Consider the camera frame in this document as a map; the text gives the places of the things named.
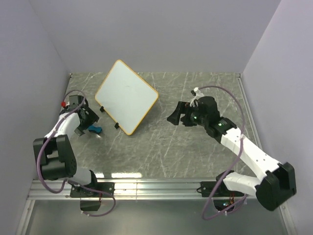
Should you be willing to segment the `blue whiteboard eraser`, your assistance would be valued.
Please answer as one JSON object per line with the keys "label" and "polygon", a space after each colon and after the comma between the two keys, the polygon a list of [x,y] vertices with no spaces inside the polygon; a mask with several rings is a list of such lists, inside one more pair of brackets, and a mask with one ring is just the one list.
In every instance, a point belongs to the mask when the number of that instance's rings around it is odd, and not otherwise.
{"label": "blue whiteboard eraser", "polygon": [[98,126],[91,125],[91,126],[88,128],[88,131],[89,131],[89,132],[92,132],[92,133],[100,134],[100,133],[102,132],[102,128],[101,128],[101,127],[98,127]]}

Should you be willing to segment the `yellow framed whiteboard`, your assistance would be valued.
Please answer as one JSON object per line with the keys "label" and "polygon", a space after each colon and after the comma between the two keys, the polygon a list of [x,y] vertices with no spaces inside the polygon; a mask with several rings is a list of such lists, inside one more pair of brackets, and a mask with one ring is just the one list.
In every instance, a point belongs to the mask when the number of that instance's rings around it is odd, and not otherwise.
{"label": "yellow framed whiteboard", "polygon": [[117,60],[95,100],[126,135],[132,135],[158,100],[158,92],[122,60]]}

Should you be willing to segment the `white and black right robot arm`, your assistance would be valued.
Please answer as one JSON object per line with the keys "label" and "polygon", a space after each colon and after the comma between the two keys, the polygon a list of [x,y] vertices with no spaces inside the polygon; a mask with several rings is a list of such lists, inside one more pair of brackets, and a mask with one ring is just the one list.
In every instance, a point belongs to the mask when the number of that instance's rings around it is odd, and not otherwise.
{"label": "white and black right robot arm", "polygon": [[296,195],[294,167],[270,157],[246,138],[230,119],[220,115],[213,97],[178,102],[167,121],[173,125],[182,123],[186,127],[203,127],[208,136],[236,154],[255,174],[255,177],[250,177],[232,169],[226,170],[217,176],[209,197],[216,193],[233,196],[234,192],[239,192],[255,196],[265,209],[274,211]]}

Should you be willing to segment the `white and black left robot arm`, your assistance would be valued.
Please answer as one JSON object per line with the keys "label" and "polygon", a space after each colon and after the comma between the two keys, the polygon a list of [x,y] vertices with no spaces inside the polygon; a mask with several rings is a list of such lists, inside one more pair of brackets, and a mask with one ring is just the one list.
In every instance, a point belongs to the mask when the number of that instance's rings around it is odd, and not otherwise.
{"label": "white and black left robot arm", "polygon": [[62,110],[52,130],[33,141],[37,175],[45,189],[57,194],[69,183],[80,187],[88,197],[98,193],[94,172],[77,166],[70,143],[73,134],[84,134],[98,120],[83,95],[71,95],[69,102],[62,102]]}

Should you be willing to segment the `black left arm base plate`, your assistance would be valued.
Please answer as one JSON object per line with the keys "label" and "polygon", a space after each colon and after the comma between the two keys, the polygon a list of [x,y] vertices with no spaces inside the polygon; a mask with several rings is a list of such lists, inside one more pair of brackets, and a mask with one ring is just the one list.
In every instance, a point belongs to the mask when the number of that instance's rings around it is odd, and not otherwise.
{"label": "black left arm base plate", "polygon": [[72,185],[70,198],[110,198],[114,194],[113,182],[98,182],[94,187]]}

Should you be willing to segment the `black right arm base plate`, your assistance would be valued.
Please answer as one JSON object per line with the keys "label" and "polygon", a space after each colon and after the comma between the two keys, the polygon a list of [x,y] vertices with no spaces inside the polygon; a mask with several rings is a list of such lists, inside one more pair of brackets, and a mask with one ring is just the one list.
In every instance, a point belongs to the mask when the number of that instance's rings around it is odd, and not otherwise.
{"label": "black right arm base plate", "polygon": [[[202,197],[209,197],[213,192],[216,185],[214,181],[202,181],[200,187],[196,189],[197,193],[200,193]],[[235,192],[229,191],[224,183],[221,183],[213,194],[214,197],[230,197],[235,196]]]}

